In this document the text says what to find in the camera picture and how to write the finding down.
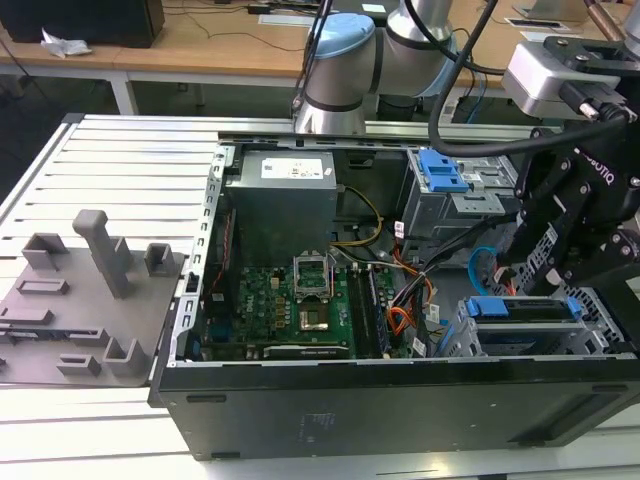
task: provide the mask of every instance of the yellow wire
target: yellow wire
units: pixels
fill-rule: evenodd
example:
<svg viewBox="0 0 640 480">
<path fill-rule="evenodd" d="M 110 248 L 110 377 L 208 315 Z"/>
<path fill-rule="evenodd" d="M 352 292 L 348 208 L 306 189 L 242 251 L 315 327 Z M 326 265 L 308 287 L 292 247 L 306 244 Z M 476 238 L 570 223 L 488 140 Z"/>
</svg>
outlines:
<svg viewBox="0 0 640 480">
<path fill-rule="evenodd" d="M 362 201 L 364 203 L 366 203 L 369 206 L 369 208 L 371 208 L 371 210 L 373 210 L 373 213 L 376 214 L 376 219 L 378 220 L 378 226 L 376 227 L 375 231 L 373 232 L 373 235 L 371 235 L 369 238 L 365 238 L 364 240 L 353 240 L 353 241 L 349 241 L 349 242 L 331 242 L 331 245 L 335 245 L 335 246 L 338 246 L 338 247 L 359 247 L 360 245 L 366 245 L 366 244 L 368 244 L 370 242 L 373 242 L 382 233 L 382 220 L 383 220 L 383 218 L 380 216 L 380 212 L 378 212 L 378 209 L 375 207 L 373 202 L 371 202 L 371 200 L 369 200 L 365 196 L 365 194 L 362 193 L 360 190 L 356 190 L 355 188 L 349 187 L 349 186 L 345 186 L 344 188 L 345 188 L 345 190 L 351 190 L 353 193 L 358 195 L 360 197 L 360 199 L 362 199 Z"/>
</svg>

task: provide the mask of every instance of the computer tower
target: computer tower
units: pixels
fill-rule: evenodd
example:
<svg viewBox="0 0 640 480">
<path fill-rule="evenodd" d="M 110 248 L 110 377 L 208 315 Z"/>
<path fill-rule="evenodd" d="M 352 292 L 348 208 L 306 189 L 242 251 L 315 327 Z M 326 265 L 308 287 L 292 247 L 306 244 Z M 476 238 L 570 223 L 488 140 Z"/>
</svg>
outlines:
<svg viewBox="0 0 640 480">
<path fill-rule="evenodd" d="M 164 14 L 161 0 L 0 0 L 0 21 L 14 42 L 40 42 L 44 29 L 89 46 L 149 48 Z"/>
</svg>

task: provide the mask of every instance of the black cable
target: black cable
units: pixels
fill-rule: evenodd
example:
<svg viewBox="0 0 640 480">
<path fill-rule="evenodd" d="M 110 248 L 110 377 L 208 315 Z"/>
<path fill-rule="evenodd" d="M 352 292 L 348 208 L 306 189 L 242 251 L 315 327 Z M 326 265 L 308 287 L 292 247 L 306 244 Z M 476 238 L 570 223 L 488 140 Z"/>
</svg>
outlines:
<svg viewBox="0 0 640 480">
<path fill-rule="evenodd" d="M 453 30 L 453 33 L 456 32 L 464 32 L 467 34 L 467 40 L 469 39 L 469 37 L 471 36 L 471 34 L 469 33 L 469 30 L 467 30 L 466 28 L 455 28 Z M 469 53 L 469 58 L 471 59 L 471 61 L 473 62 L 473 52 Z M 471 85 L 469 85 L 469 88 L 467 90 L 465 90 L 464 94 L 462 95 L 462 97 L 460 97 L 460 101 L 458 102 L 458 105 L 464 103 L 464 101 L 469 98 L 469 95 L 471 95 L 471 92 L 473 91 L 473 87 L 476 86 L 476 74 L 474 73 L 473 70 L 469 70 L 469 72 L 471 72 Z"/>
<path fill-rule="evenodd" d="M 311 30 L 309 30 L 309 37 L 307 39 L 307 45 L 305 46 L 304 60 L 302 63 L 302 70 L 300 71 L 300 75 L 298 75 L 295 86 L 295 98 L 299 98 L 301 100 L 300 105 L 302 105 L 302 101 L 304 101 L 304 95 L 307 91 L 307 80 L 309 78 L 309 75 L 311 74 L 311 68 L 313 67 L 313 62 L 315 61 L 316 57 L 316 51 L 318 50 L 318 45 L 320 44 L 322 30 L 324 29 L 324 24 L 327 22 L 327 18 L 329 18 L 332 6 L 333 0 L 323 0 L 320 3 L 318 11 L 316 12 L 315 18 L 313 20 Z"/>
<path fill-rule="evenodd" d="M 360 238 L 360 234 L 358 233 L 358 230 L 355 229 L 353 231 L 353 238 L 357 241 L 360 242 L 362 241 L 362 239 Z M 361 245 L 362 248 L 364 248 L 367 253 L 369 254 L 369 256 L 371 257 L 372 260 L 379 260 L 379 258 L 376 256 L 375 252 L 373 250 L 371 250 L 371 247 L 369 247 L 370 244 L 365 244 L 365 245 Z"/>
<path fill-rule="evenodd" d="M 420 269 L 420 274 L 413 277 L 411 282 L 407 284 L 398 294 L 394 305 L 402 306 L 404 305 L 411 295 L 417 288 L 420 288 L 424 285 L 424 277 L 425 274 L 430 270 L 433 270 L 439 263 L 451 258 L 451 256 L 465 248 L 467 246 L 473 245 L 477 239 L 485 233 L 490 228 L 495 228 L 498 225 L 503 225 L 505 223 L 512 223 L 516 220 L 517 212 L 511 212 L 504 215 L 489 217 L 481 222 L 476 223 L 473 227 L 465 230 L 464 232 L 459 233 L 455 237 L 447 240 L 440 248 L 436 250 L 436 252 L 426 261 L 424 266 Z"/>
<path fill-rule="evenodd" d="M 47 96 L 46 93 L 44 93 L 42 88 L 40 88 L 40 85 L 38 85 L 38 82 L 36 82 L 36 79 L 33 78 L 29 72 L 27 72 L 27 70 L 22 66 L 22 64 L 18 61 L 18 59 L 13 55 L 11 50 L 9 50 L 9 47 L 7 47 L 7 45 L 4 43 L 4 40 L 2 40 L 2 37 L 0 37 L 0 44 L 2 45 L 2 48 L 4 48 L 4 50 L 7 52 L 7 54 L 11 57 L 11 60 L 13 61 L 13 63 L 15 63 L 16 66 L 20 70 L 22 70 L 22 73 L 24 73 L 25 76 L 31 80 L 31 82 L 33 83 L 33 86 L 36 87 L 38 92 L 40 92 L 40 95 L 42 95 L 42 97 L 47 101 L 49 106 L 57 110 L 58 109 L 57 105 Z"/>
<path fill-rule="evenodd" d="M 210 13 L 234 13 L 234 12 L 236 12 L 236 11 L 243 10 L 244 8 L 245 8 L 245 7 L 238 8 L 237 10 L 229 11 L 229 12 L 206 12 L 206 13 L 200 13 L 200 12 L 198 12 L 198 13 L 195 13 L 195 15 L 203 15 L 203 14 L 205 14 L 205 15 L 206 15 L 206 14 L 210 14 Z M 224 36 L 224 35 L 246 35 L 246 36 L 248 36 L 248 37 L 251 37 L 251 38 L 254 38 L 254 39 L 258 40 L 259 42 L 262 42 L 262 43 L 264 43 L 264 44 L 266 44 L 266 45 L 269 45 L 270 47 L 277 48 L 278 50 L 283 50 L 283 51 L 285 51 L 285 52 L 299 52 L 299 51 L 301 51 L 301 50 L 302 50 L 301 48 L 298 48 L 298 49 L 291 49 L 291 48 L 281 47 L 281 46 L 279 46 L 279 45 L 274 45 L 273 43 L 267 42 L 267 41 L 266 41 L 266 40 L 264 40 L 263 38 L 257 37 L 257 36 L 255 36 L 255 35 L 253 35 L 252 33 L 247 33 L 247 32 L 220 32 L 220 33 L 210 33 L 210 32 L 209 32 L 209 30 L 207 30 L 204 26 L 202 26 L 202 24 L 200 24 L 200 22 L 198 22 L 198 21 L 197 21 L 197 20 L 196 20 L 192 15 L 191 15 L 191 13 L 187 12 L 186 10 L 185 10 L 184 12 L 182 12 L 182 13 L 174 13 L 174 14 L 172 14 L 172 15 L 186 15 L 187 17 L 189 17 L 189 18 L 193 21 L 193 23 L 195 23 L 195 24 L 196 24 L 196 26 L 197 26 L 200 30 L 202 30 L 203 32 L 205 32 L 205 33 L 207 34 L 207 40 L 211 40 L 213 37 L 221 37 L 221 36 Z"/>
<path fill-rule="evenodd" d="M 580 130 L 569 130 L 556 135 L 541 136 L 526 140 L 516 140 L 504 143 L 486 143 L 477 145 L 453 145 L 445 142 L 438 131 L 438 122 L 440 121 L 440 113 L 444 108 L 444 103 L 453 88 L 458 75 L 464 67 L 464 59 L 469 56 L 469 52 L 473 49 L 478 41 L 482 30 L 487 25 L 491 13 L 493 12 L 498 0 L 488 0 L 487 7 L 480 15 L 478 23 L 471 32 L 469 40 L 458 56 L 458 60 L 453 65 L 449 75 L 445 79 L 442 92 L 434 102 L 431 115 L 429 116 L 429 141 L 433 148 L 443 155 L 452 157 L 491 157 L 497 155 L 508 155 L 513 153 L 531 152 L 538 150 L 546 150 L 567 143 L 575 143 L 601 136 L 605 133 L 618 130 L 627 125 L 627 114 L 620 111 L 614 118 L 602 123 L 591 124 Z"/>
<path fill-rule="evenodd" d="M 467 67 L 469 70 L 472 70 L 478 73 L 486 73 L 487 75 L 498 75 L 498 76 L 504 75 L 503 69 L 483 67 L 482 65 L 473 63 L 473 61 L 467 61 L 466 58 L 468 56 L 468 53 L 466 55 L 462 55 L 462 54 L 456 55 L 455 53 L 451 52 L 447 47 L 442 45 L 442 43 L 438 41 L 436 37 L 433 36 L 433 34 L 429 31 L 427 26 L 422 22 L 422 20 L 420 19 L 420 16 L 418 15 L 418 12 L 416 12 L 416 9 L 413 7 L 411 0 L 404 0 L 404 4 L 407 8 L 407 11 L 409 12 L 409 15 L 411 16 L 411 19 L 413 20 L 413 23 L 415 23 L 416 26 L 418 27 L 418 30 L 420 30 L 420 32 L 425 37 L 427 37 L 427 39 L 433 44 L 433 46 L 436 47 L 440 51 L 440 53 L 442 53 L 449 60 L 455 62 L 458 60 L 458 57 L 462 57 L 464 66 Z"/>
</svg>

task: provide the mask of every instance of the blue clip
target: blue clip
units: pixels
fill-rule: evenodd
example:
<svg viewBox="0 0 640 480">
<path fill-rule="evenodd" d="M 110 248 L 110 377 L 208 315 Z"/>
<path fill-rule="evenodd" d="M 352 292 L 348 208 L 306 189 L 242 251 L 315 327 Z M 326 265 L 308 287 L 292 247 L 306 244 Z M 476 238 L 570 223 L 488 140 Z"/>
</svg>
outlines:
<svg viewBox="0 0 640 480">
<path fill-rule="evenodd" d="M 477 317 L 480 315 L 480 307 L 478 306 L 478 302 L 476 302 L 473 298 L 467 300 L 467 312 L 472 317 Z"/>
<path fill-rule="evenodd" d="M 571 312 L 573 318 L 575 318 L 576 320 L 580 320 L 582 318 L 582 305 L 577 298 L 568 297 L 567 307 L 569 307 L 569 311 Z"/>
<path fill-rule="evenodd" d="M 458 173 L 458 164 L 451 157 L 439 154 L 433 148 L 421 148 L 420 167 L 429 180 L 432 192 L 466 193 L 469 185 Z"/>
<path fill-rule="evenodd" d="M 472 317 L 477 315 L 485 317 L 509 316 L 509 309 L 500 297 L 471 297 L 467 300 L 467 310 L 469 310 L 470 303 L 472 303 L 476 311 L 478 311 L 476 315 L 471 315 Z"/>
</svg>

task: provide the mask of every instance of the cable connector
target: cable connector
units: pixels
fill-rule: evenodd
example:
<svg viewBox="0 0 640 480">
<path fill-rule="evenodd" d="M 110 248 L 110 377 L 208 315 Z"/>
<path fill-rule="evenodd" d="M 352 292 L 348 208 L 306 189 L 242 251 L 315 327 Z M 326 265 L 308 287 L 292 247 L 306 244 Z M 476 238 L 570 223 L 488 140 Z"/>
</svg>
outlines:
<svg viewBox="0 0 640 480">
<path fill-rule="evenodd" d="M 564 82 L 558 95 L 571 110 L 591 121 L 607 121 L 620 115 L 628 122 L 637 118 L 637 115 L 627 108 L 627 99 L 604 83 Z"/>
</svg>

